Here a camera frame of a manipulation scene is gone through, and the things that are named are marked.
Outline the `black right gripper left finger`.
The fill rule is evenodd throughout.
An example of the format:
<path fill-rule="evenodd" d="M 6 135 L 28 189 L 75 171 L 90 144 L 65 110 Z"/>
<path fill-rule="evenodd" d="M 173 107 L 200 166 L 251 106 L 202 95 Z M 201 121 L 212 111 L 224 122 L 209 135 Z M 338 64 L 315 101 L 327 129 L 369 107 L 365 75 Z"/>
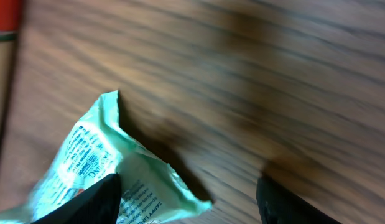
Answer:
<path fill-rule="evenodd" d="M 120 176 L 109 174 L 33 224 L 115 224 L 121 196 Z"/>

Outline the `teal snack packet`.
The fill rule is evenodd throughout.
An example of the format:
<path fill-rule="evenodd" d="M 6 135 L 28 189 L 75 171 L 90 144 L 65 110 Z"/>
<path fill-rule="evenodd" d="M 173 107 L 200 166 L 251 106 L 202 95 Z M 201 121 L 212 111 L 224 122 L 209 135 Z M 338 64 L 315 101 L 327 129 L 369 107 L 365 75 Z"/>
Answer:
<path fill-rule="evenodd" d="M 28 201 L 0 213 L 0 223 L 165 223 L 212 208 L 121 129 L 118 100 L 112 91 L 95 101 Z"/>

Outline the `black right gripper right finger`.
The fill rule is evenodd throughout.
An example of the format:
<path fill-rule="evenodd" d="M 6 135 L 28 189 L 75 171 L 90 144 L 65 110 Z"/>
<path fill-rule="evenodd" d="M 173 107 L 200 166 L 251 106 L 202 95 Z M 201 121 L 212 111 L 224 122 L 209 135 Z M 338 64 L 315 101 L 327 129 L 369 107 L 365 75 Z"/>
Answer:
<path fill-rule="evenodd" d="M 258 178 L 256 200 L 262 224 L 341 224 L 267 175 Z"/>

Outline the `orange spaghetti packet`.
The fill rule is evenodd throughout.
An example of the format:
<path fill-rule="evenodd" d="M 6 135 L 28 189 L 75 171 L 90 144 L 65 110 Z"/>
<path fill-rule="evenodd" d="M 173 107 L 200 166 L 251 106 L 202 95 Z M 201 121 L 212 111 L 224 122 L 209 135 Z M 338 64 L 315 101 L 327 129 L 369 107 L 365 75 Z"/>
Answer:
<path fill-rule="evenodd" d="M 23 7 L 23 0 L 0 0 L 0 139 L 4 125 L 12 58 Z"/>

